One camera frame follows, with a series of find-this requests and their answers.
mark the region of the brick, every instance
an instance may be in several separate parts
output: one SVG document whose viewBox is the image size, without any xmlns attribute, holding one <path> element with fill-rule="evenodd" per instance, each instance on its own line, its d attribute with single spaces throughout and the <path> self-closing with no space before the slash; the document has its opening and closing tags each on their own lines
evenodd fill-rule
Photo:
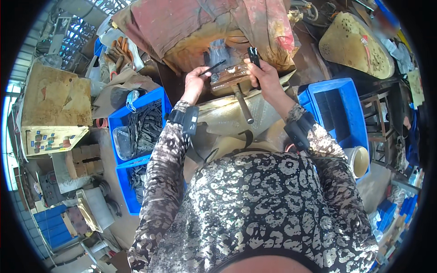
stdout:
<svg viewBox="0 0 437 273">
<path fill-rule="evenodd" d="M 82 150 L 80 148 L 74 148 L 71 151 L 73 153 L 73 161 L 75 163 L 82 162 L 82 160 L 83 160 L 83 158 L 82 158 Z"/>
<path fill-rule="evenodd" d="M 76 170 L 77 177 L 83 177 L 88 174 L 87 168 L 85 167 L 85 164 L 78 163 L 74 165 L 74 169 Z"/>
<path fill-rule="evenodd" d="M 95 170 L 94 170 L 94 161 L 90 161 L 85 163 L 86 167 L 87 167 L 87 173 L 90 174 L 95 174 Z"/>
<path fill-rule="evenodd" d="M 81 146 L 80 150 L 82 151 L 82 160 L 91 158 L 91 149 L 89 146 Z"/>
<path fill-rule="evenodd" d="M 100 157 L 100 147 L 98 144 L 90 145 L 91 158 Z"/>
<path fill-rule="evenodd" d="M 94 162 L 94 171 L 96 172 L 96 173 L 102 173 L 104 170 L 103 170 L 103 163 L 102 163 L 102 161 L 101 160 L 96 160 L 96 161 L 93 161 Z"/>
</svg>

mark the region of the black tool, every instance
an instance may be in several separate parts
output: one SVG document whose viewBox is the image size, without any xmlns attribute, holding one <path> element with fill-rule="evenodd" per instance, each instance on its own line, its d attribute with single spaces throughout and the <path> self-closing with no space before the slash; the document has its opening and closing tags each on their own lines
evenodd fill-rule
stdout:
<svg viewBox="0 0 437 273">
<path fill-rule="evenodd" d="M 221 65 L 222 63 L 226 62 L 226 60 L 221 60 L 220 62 L 216 63 L 215 65 L 211 66 L 210 68 L 208 68 L 207 70 L 205 70 L 204 72 L 200 73 L 199 76 L 202 76 L 203 74 L 205 74 L 206 72 L 211 71 L 212 69 L 216 68 L 217 66 Z"/>
<path fill-rule="evenodd" d="M 249 54 L 250 62 L 253 63 L 254 65 L 258 66 L 261 69 L 260 58 L 258 57 L 257 48 L 248 47 L 247 48 L 247 53 Z M 257 79 L 257 83 L 258 83 L 257 89 L 261 90 L 260 81 L 258 79 Z"/>
</svg>

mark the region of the control panel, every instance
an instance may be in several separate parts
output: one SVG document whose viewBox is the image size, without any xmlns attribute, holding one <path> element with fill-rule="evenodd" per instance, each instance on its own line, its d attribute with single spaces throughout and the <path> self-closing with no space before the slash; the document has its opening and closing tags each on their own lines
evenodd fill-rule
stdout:
<svg viewBox="0 0 437 273">
<path fill-rule="evenodd" d="M 87 126 L 69 129 L 26 130 L 26 155 L 69 151 L 87 132 Z"/>
</svg>

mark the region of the hand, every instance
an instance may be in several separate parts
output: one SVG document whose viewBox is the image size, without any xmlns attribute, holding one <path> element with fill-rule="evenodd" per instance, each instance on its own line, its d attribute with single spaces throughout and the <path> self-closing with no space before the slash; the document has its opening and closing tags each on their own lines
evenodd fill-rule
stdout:
<svg viewBox="0 0 437 273">
<path fill-rule="evenodd" d="M 260 60 L 261 68 L 250 62 L 250 59 L 244 59 L 249 69 L 250 81 L 253 87 L 258 87 L 257 79 L 260 81 L 261 93 L 264 99 L 271 104 L 273 99 L 277 99 L 285 94 L 279 83 L 279 76 L 274 67 L 263 60 Z"/>
<path fill-rule="evenodd" d="M 261 94 L 264 99 L 278 112 L 281 118 L 286 121 L 289 111 L 294 107 L 296 102 L 292 100 L 282 89 L 279 83 L 279 76 L 274 67 L 263 60 L 260 60 L 260 66 L 252 64 L 250 59 L 244 59 L 249 70 L 250 81 L 253 87 L 257 87 L 257 79 L 260 81 Z"/>
<path fill-rule="evenodd" d="M 209 69 L 208 66 L 200 66 L 187 74 L 185 77 L 185 92 L 180 100 L 188 102 L 190 105 L 195 105 L 202 93 L 203 84 L 205 80 L 211 76 L 211 72 L 206 72 L 199 76 L 200 73 Z"/>
</svg>

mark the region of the wooden box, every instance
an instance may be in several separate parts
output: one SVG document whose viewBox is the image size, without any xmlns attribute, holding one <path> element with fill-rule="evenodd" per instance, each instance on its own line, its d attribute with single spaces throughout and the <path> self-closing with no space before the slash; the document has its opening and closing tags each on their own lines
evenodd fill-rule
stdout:
<svg viewBox="0 0 437 273">
<path fill-rule="evenodd" d="M 88 132 L 93 125 L 90 83 L 71 72 L 32 66 L 21 116 L 26 156 L 69 151 Z"/>
</svg>

